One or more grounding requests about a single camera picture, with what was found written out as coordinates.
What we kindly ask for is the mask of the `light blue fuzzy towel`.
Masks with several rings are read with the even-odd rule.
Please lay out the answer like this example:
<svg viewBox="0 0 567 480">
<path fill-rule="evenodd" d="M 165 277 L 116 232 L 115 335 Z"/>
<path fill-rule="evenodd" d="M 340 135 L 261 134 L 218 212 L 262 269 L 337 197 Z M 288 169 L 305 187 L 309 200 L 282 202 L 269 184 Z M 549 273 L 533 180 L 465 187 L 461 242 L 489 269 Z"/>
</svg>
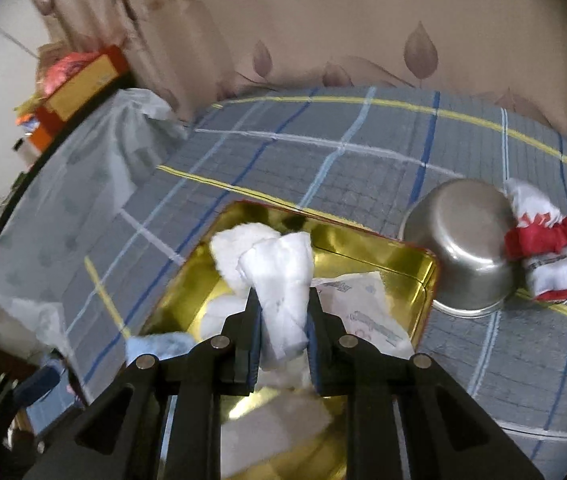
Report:
<svg viewBox="0 0 567 480">
<path fill-rule="evenodd" d="M 126 340 L 126 364 L 142 354 L 153 354 L 160 361 L 187 354 L 195 346 L 194 338 L 187 333 L 164 333 L 132 336 Z"/>
</svg>

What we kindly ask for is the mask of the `printed white tissue pack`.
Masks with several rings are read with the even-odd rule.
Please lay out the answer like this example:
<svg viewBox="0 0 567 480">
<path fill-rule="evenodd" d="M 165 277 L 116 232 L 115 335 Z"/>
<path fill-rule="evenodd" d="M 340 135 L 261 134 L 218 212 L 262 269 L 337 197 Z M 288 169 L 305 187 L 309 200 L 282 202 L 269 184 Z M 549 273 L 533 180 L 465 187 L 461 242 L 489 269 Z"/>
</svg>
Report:
<svg viewBox="0 0 567 480">
<path fill-rule="evenodd" d="M 373 344 L 380 352 L 408 360 L 413 345 L 408 333 L 391 315 L 378 271 L 351 273 L 336 278 L 314 278 L 323 311 L 338 315 L 347 333 Z"/>
</svg>

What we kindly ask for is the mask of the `white fluffy plush cloth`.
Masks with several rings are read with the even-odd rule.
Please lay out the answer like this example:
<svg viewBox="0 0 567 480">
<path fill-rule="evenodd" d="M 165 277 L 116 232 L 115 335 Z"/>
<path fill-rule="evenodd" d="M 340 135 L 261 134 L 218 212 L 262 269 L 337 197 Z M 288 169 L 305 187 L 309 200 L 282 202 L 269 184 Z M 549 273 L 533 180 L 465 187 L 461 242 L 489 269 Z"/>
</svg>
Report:
<svg viewBox="0 0 567 480">
<path fill-rule="evenodd" d="M 203 340 L 220 335 L 226 318 L 245 309 L 250 285 L 239 270 L 240 257 L 257 243 L 277 240 L 280 236 L 278 231 L 262 223 L 242 223 L 212 236 L 210 253 L 215 268 L 231 292 L 208 302 L 200 327 Z"/>
</svg>

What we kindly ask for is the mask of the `small white cloth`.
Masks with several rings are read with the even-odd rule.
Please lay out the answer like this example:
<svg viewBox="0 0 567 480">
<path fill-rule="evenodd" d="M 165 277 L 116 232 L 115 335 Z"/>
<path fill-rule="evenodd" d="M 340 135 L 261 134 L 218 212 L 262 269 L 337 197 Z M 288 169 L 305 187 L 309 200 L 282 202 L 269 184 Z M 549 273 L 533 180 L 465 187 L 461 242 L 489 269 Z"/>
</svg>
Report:
<svg viewBox="0 0 567 480">
<path fill-rule="evenodd" d="M 314 276 L 311 236 L 295 232 L 261 240 L 241 255 L 238 266 L 262 309 L 260 366 L 273 370 L 307 346 L 307 306 Z"/>
</svg>

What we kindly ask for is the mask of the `white foam block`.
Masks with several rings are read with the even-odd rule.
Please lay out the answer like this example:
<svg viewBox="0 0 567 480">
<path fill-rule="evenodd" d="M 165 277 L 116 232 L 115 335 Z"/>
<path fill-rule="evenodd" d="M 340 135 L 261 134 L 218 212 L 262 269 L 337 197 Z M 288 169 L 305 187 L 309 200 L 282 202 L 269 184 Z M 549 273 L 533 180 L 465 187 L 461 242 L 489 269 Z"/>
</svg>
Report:
<svg viewBox="0 0 567 480">
<path fill-rule="evenodd" d="M 307 393 L 284 392 L 258 408 L 234 416 L 220 430 L 220 475 L 229 479 L 317 437 L 333 420 L 323 400 Z"/>
</svg>

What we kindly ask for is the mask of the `gold metal tray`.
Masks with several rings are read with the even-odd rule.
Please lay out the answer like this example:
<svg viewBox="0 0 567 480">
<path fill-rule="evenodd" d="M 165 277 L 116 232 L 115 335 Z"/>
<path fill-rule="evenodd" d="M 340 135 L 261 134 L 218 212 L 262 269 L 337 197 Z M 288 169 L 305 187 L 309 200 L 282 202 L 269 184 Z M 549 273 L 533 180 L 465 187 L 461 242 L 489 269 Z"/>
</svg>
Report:
<svg viewBox="0 0 567 480">
<path fill-rule="evenodd" d="M 201 339 L 200 327 L 210 300 L 227 294 L 230 288 L 218 274 L 212 255 L 212 236 L 242 223 L 259 222 L 282 234 L 305 231 L 312 239 L 317 278 L 378 271 L 387 300 L 393 301 L 391 315 L 419 342 L 427 322 L 439 268 L 435 258 L 422 249 L 349 226 L 317 212 L 300 212 L 240 200 L 228 205 L 204 231 L 184 265 L 166 286 L 144 332 L 187 332 Z M 221 400 L 221 425 L 234 416 L 258 408 L 280 393 L 311 393 L 302 389 L 260 388 L 251 396 L 225 396 Z M 343 396 L 320 399 L 333 416 L 328 428 L 317 437 L 264 460 L 229 479 L 342 479 L 346 473 L 346 405 Z"/>
</svg>

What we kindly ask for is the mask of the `stainless steel bowl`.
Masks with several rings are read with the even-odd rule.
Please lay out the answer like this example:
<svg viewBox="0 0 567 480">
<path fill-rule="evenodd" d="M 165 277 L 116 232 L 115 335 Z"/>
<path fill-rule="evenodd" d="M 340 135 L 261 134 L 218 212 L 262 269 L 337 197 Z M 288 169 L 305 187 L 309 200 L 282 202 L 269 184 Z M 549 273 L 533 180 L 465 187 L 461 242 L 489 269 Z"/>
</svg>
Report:
<svg viewBox="0 0 567 480">
<path fill-rule="evenodd" d="M 449 180 L 405 214 L 398 236 L 428 249 L 441 266 L 433 306 L 457 318 L 501 309 L 515 291 L 505 236 L 515 226 L 507 197 L 473 179 Z"/>
</svg>

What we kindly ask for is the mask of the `red white printed cloth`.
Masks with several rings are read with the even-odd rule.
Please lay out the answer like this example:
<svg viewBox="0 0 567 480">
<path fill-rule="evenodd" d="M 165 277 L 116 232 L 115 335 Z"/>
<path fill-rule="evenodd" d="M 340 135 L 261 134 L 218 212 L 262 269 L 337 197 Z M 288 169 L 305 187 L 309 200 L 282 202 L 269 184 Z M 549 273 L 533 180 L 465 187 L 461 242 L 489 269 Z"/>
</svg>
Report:
<svg viewBox="0 0 567 480">
<path fill-rule="evenodd" d="M 536 300 L 567 300 L 567 216 L 529 182 L 511 178 L 504 190 L 515 227 L 504 238 L 507 257 L 521 263 Z"/>
</svg>

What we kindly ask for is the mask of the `translucent plastic cover sheet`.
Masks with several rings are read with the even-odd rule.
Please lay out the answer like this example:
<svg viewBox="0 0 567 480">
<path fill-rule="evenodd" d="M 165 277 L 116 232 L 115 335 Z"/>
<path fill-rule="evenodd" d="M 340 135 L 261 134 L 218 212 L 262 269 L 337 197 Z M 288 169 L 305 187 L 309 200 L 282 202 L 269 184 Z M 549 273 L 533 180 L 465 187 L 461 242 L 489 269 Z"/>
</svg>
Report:
<svg viewBox="0 0 567 480">
<path fill-rule="evenodd" d="M 120 208 L 187 131 L 148 89 L 117 91 L 42 165 L 0 232 L 0 349 L 70 352 L 62 297 Z"/>
</svg>

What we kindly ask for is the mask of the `grey plaid bed sheet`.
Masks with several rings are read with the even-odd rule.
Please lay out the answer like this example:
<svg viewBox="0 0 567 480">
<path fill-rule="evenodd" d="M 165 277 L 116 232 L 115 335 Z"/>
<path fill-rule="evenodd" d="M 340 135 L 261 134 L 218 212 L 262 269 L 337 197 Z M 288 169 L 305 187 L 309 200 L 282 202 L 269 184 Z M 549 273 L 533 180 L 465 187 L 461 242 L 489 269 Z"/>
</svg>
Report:
<svg viewBox="0 0 567 480">
<path fill-rule="evenodd" d="M 221 209 L 259 192 L 395 236 L 436 185 L 473 178 L 538 186 L 567 213 L 567 139 L 472 98 L 423 90 L 313 89 L 212 106 L 84 255 L 62 297 L 72 367 L 87 396 L 124 359 L 85 265 L 140 330 Z"/>
</svg>

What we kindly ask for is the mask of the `red yellow cardboard box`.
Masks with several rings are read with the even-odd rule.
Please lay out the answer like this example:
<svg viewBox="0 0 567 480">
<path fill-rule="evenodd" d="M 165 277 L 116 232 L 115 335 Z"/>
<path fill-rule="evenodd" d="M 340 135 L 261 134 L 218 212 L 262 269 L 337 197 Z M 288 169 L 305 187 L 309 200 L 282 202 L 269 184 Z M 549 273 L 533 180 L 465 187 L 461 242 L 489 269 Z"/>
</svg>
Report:
<svg viewBox="0 0 567 480">
<path fill-rule="evenodd" d="M 35 93 L 14 108 L 16 125 L 36 154 L 56 138 L 98 98 L 122 87 L 130 67 L 120 47 L 70 52 L 44 72 Z"/>
</svg>

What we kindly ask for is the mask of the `beige leaf pattern curtain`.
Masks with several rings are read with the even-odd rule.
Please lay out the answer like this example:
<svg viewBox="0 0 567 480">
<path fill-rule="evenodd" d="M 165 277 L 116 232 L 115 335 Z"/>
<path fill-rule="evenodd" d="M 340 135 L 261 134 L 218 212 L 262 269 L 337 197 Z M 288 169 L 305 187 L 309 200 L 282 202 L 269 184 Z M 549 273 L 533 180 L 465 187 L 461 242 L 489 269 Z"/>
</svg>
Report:
<svg viewBox="0 0 567 480">
<path fill-rule="evenodd" d="M 385 84 L 478 96 L 567 136 L 567 0 L 32 0 L 78 51 L 120 47 L 191 118 L 244 93 Z"/>
</svg>

